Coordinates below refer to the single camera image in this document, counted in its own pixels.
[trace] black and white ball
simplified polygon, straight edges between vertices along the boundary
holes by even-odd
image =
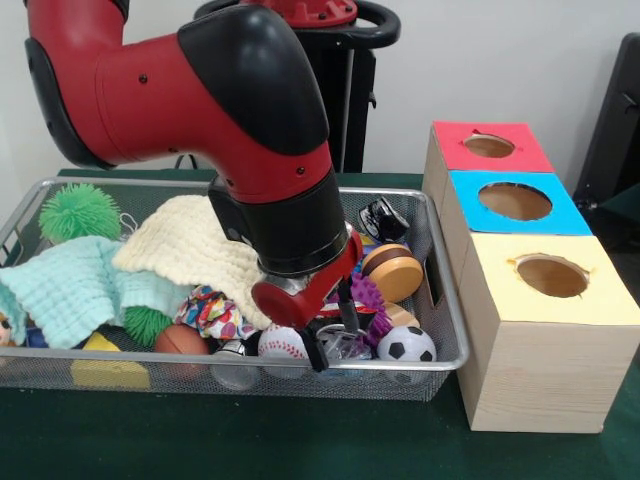
[[[381,360],[400,362],[435,362],[436,346],[424,330],[417,327],[394,327],[378,344]]]

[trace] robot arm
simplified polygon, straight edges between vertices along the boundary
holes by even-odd
[[[272,10],[246,5],[122,45],[128,0],[28,0],[29,69],[47,127],[80,166],[209,157],[227,238],[258,253],[253,289],[304,328],[361,254],[345,224],[322,99],[304,50]]]

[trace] white wall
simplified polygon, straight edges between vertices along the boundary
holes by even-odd
[[[433,120],[523,121],[575,188],[638,0],[376,1],[403,30],[377,52],[367,171],[422,172]]]
[[[126,41],[174,31],[203,1],[132,1]],[[403,31],[377,52],[366,171],[422,173],[436,119],[524,121],[574,187],[620,40],[638,28],[638,0],[378,1]],[[26,37],[22,2],[1,1],[0,221],[36,180],[69,167],[38,110]]]

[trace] yellow knit cloth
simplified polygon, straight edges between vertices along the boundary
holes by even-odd
[[[177,285],[209,285],[224,292],[258,329],[271,324],[251,298],[260,279],[255,251],[225,237],[207,197],[185,195],[162,205],[113,259],[127,272],[148,270]]]

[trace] toy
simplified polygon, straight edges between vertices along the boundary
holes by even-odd
[[[207,342],[197,330],[186,325],[170,325],[156,339],[155,351],[186,355],[209,355]],[[171,374],[181,380],[193,380],[206,370],[206,365],[193,363],[168,365]]]
[[[360,325],[360,328],[367,329],[365,337],[367,344],[375,348],[378,346],[380,339],[391,331],[391,324],[384,308],[384,299],[376,284],[369,277],[360,273],[353,273],[351,279],[351,295],[353,299],[376,311],[375,317],[369,325]],[[329,301],[337,302],[338,295],[332,295]]]
[[[245,355],[246,349],[240,340],[231,340],[214,353],[216,359],[229,360],[237,360]],[[242,365],[211,365],[211,375],[220,385],[236,392],[251,389],[260,377],[257,367]]]
[[[272,324],[260,336],[258,356],[272,359],[307,359],[302,338],[293,328]],[[265,367],[270,375],[293,379],[304,375],[305,369],[293,367]]]
[[[378,357],[401,362],[435,362],[437,359],[433,340],[417,327],[394,327],[380,340]]]
[[[209,347],[193,328],[186,325],[170,325],[158,335],[155,351],[158,353],[208,355]]]
[[[358,220],[362,228],[379,242],[396,242],[409,230],[409,223],[384,197],[360,210]]]
[[[358,301],[354,302],[354,305],[356,307],[356,315],[358,316],[358,325],[364,330],[373,322],[378,312]],[[336,323],[342,323],[340,305],[338,303],[325,303],[316,315],[313,325],[320,328],[321,326],[335,325]]]
[[[371,348],[364,342],[365,333],[359,333],[347,333],[344,325],[336,324],[318,330],[317,337],[329,359],[371,360]]]
[[[358,235],[360,236],[360,241],[362,242],[362,249],[364,250],[366,247],[369,247],[371,245],[378,245],[376,243],[375,240],[373,240],[371,237],[369,237],[368,235],[365,235],[364,233],[358,233]]]
[[[393,327],[417,327],[420,328],[420,322],[410,312],[406,311],[400,305],[391,302],[384,304],[387,316],[391,320]]]
[[[6,347],[11,341],[11,324],[7,317],[0,313],[0,347]]]
[[[203,338],[246,340],[256,332],[238,307],[222,292],[200,285],[178,310],[175,323],[195,328]]]
[[[41,329],[37,327],[27,328],[27,347],[49,348]]]
[[[99,333],[106,338],[107,341],[113,343],[121,352],[153,352],[153,347],[155,346],[154,342],[154,344],[149,347],[143,347],[131,338],[131,335],[127,333],[124,327],[103,324],[95,330],[95,333]],[[76,345],[74,349],[82,350],[87,343],[88,339]]]
[[[94,332],[82,348],[87,351],[119,352],[120,349],[102,334]],[[136,362],[115,360],[74,360],[73,383],[79,387],[135,388],[151,387],[149,371]]]
[[[390,243],[376,248],[362,262],[362,274],[375,282],[387,302],[411,296],[422,283],[422,265],[404,245]]]
[[[63,187],[45,202],[38,223],[42,237],[54,245],[90,235],[118,240],[121,234],[113,198],[85,183]]]
[[[124,329],[144,347],[155,345],[158,335],[173,322],[171,318],[148,307],[129,307],[124,311]]]

